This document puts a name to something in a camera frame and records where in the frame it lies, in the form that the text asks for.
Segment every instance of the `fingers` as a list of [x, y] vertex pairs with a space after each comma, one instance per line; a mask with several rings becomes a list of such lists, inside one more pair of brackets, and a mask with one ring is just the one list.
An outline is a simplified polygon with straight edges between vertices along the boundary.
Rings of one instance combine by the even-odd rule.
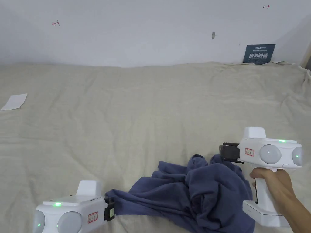
[[256, 179], [256, 178], [264, 179], [270, 173], [274, 173], [274, 172], [271, 171], [270, 169], [265, 169], [265, 168], [261, 168], [261, 167], [260, 168], [254, 168], [253, 171], [250, 173], [250, 177], [253, 179]]

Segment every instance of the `beige bed sheet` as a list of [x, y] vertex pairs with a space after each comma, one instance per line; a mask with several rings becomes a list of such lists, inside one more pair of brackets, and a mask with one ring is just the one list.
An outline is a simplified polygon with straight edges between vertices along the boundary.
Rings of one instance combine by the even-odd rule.
[[[128, 191], [160, 160], [209, 158], [222, 142], [239, 142], [245, 126], [304, 146], [304, 168], [291, 177], [311, 209], [310, 81], [310, 71], [285, 63], [0, 66], [0, 107], [28, 93], [20, 109], [0, 112], [0, 231], [32, 232], [36, 206], [75, 194], [80, 180], [102, 181], [103, 194]], [[248, 177], [250, 165], [242, 169]], [[98, 232], [187, 231], [159, 217], [118, 216]]]

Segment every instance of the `hand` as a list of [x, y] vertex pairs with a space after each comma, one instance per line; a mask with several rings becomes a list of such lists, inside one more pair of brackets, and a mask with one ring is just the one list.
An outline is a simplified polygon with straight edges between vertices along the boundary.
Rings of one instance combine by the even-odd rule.
[[274, 199], [276, 209], [284, 215], [284, 204], [288, 200], [295, 200], [296, 195], [294, 193], [292, 183], [289, 174], [283, 169], [278, 169], [276, 172], [265, 168], [255, 168], [250, 177], [253, 179], [262, 178], [265, 179], [267, 187]]
[[270, 169], [255, 168], [250, 176], [253, 179], [265, 179], [275, 208], [286, 218], [294, 233], [311, 232], [311, 214], [296, 198], [286, 171], [278, 169], [273, 172]]

